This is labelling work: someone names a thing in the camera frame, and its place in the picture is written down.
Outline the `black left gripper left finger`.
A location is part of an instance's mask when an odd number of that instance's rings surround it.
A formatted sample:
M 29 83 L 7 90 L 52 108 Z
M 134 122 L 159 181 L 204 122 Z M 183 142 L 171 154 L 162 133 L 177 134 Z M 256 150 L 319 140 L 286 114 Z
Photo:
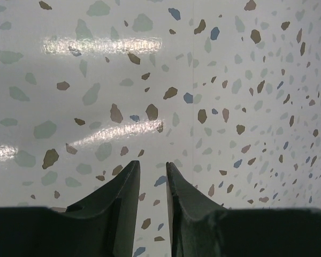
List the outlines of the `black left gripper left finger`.
M 132 256 L 140 163 L 68 206 L 0 207 L 0 256 Z

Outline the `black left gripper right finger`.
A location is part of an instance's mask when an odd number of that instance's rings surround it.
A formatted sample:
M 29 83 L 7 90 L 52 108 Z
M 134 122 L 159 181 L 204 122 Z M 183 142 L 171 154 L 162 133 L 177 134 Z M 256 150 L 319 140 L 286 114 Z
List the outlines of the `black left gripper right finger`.
M 166 165 L 173 256 L 321 256 L 317 208 L 227 209 Z

